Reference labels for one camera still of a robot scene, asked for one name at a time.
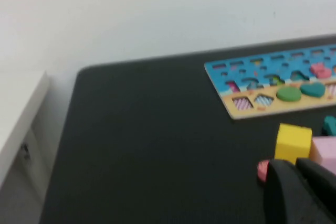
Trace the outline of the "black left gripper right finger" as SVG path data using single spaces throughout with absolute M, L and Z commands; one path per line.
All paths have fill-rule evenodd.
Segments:
M 296 169 L 296 223 L 335 223 L 335 175 L 307 158 Z

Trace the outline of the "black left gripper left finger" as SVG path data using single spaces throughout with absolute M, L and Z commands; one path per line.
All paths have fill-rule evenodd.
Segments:
M 292 163 L 269 162 L 264 212 L 266 223 L 319 223 L 318 200 Z

